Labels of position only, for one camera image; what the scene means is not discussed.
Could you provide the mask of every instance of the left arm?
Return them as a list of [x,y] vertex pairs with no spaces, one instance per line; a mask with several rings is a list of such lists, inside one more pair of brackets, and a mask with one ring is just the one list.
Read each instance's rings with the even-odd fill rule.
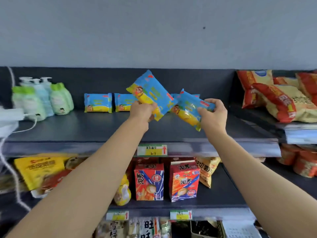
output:
[[110,139],[41,200],[7,238],[89,238],[148,130],[155,107],[135,102],[130,117]]

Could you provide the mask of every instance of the bottle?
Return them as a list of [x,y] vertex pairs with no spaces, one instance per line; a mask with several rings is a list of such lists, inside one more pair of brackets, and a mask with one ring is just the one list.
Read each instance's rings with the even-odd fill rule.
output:
[[32,81],[32,77],[19,77],[19,79],[21,80],[21,82],[20,82],[20,85],[21,86],[24,86],[24,87],[26,87],[26,86],[29,86],[29,87],[31,87],[31,86],[33,86],[33,84],[31,83],[31,81]]
[[119,188],[117,189],[116,194],[113,197],[114,202],[116,202],[117,205],[125,205],[127,204],[131,199],[131,191],[129,189],[129,180],[124,174],[121,184]]
[[67,101],[67,104],[69,106],[69,110],[72,111],[74,109],[74,102],[73,102],[73,99],[72,99],[70,92],[65,88],[65,86],[62,82],[57,83],[57,85],[59,85],[61,92],[66,97],[66,101]]
[[46,89],[46,91],[51,94],[51,82],[49,82],[49,79],[51,79],[51,77],[41,77],[42,80],[42,86]]
[[53,107],[53,111],[57,115],[65,115],[69,113],[69,106],[66,101],[65,95],[61,92],[59,85],[51,84],[52,92],[50,94],[50,100]]
[[54,112],[53,112],[53,108],[50,102],[50,95],[47,92],[47,90],[40,84],[40,79],[39,78],[34,78],[33,79],[34,82],[34,89],[35,89],[35,93],[36,95],[40,98],[40,100],[42,101],[43,105],[44,105],[44,109],[46,112],[46,115],[48,117],[53,116]]
[[27,118],[30,120],[37,119],[42,121],[46,119],[46,112],[41,102],[40,98],[35,94],[35,89],[33,87],[22,87],[23,89],[23,109],[28,115]]
[[23,108],[23,88],[21,86],[12,87],[13,108]]

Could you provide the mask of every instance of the person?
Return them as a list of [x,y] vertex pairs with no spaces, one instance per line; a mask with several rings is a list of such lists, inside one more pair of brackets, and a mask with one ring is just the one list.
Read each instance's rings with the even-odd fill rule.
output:
[[[200,109],[201,127],[264,230],[272,238],[317,236],[317,200],[246,152],[226,132],[227,110]],[[156,104],[131,106],[129,118],[8,234],[7,238],[89,238],[105,215],[148,130]]]

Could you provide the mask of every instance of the hand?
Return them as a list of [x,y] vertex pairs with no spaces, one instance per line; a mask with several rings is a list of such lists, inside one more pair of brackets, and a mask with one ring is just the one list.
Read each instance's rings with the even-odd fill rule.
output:
[[214,133],[226,134],[226,123],[228,111],[220,99],[205,99],[206,102],[214,103],[216,105],[214,112],[209,112],[205,108],[198,108],[201,115],[201,127],[211,129]]
[[154,119],[152,112],[156,109],[157,104],[140,103],[139,101],[134,101],[130,109],[129,119],[136,119],[140,122],[149,122]]

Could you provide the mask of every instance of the right arm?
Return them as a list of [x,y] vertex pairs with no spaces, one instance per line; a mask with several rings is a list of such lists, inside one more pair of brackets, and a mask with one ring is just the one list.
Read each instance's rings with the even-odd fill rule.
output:
[[245,151],[226,133],[223,103],[205,101],[216,104],[216,109],[199,110],[201,126],[264,230],[272,238],[316,237],[317,200]]

